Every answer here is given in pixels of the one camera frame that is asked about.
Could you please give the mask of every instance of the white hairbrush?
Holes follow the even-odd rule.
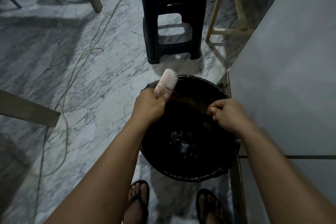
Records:
[[[179,78],[177,73],[172,69],[166,69],[161,76],[160,81],[154,89],[154,95],[156,98],[168,94],[169,97],[173,93],[173,90],[178,82]]]

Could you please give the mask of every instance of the hand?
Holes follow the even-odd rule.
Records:
[[[245,112],[240,104],[234,99],[221,99],[209,105],[208,115],[212,115],[213,120],[225,130],[235,133],[240,137],[244,130],[254,124],[245,116]]]
[[[147,126],[153,124],[163,115],[168,98],[169,95],[166,95],[157,99],[152,88],[141,91],[135,100],[131,119],[144,122]]]

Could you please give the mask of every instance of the flip-flop strap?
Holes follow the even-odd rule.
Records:
[[[136,201],[138,200],[139,201],[139,204],[141,206],[141,209],[142,209],[142,212],[143,212],[143,219],[147,219],[148,217],[148,209],[147,209],[147,206],[144,202],[144,200],[142,199],[141,197],[141,194],[140,194],[140,191],[134,195],[129,201],[128,201],[128,206],[127,206],[127,209]]]
[[[210,203],[208,201],[205,201],[205,205],[204,205],[204,211],[203,211],[203,217],[201,219],[201,223],[200,224],[206,224],[207,223],[207,219],[208,219],[208,214],[212,213],[213,216],[215,216],[216,220],[218,221],[219,224],[223,224],[223,220],[221,219],[221,217],[218,215],[218,213],[214,212],[214,211],[210,211]]]

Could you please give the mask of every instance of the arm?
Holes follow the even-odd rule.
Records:
[[[47,224],[121,223],[142,138],[163,115],[165,103],[166,97],[156,99],[151,88],[141,92],[130,120]]]
[[[271,223],[335,222],[336,208],[246,118],[240,104],[233,99],[218,100],[209,106],[208,115],[244,144]]]

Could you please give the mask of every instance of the forearm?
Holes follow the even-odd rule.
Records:
[[[147,127],[129,120],[47,223],[120,224]]]
[[[331,223],[335,207],[252,125],[241,140],[271,223]]]

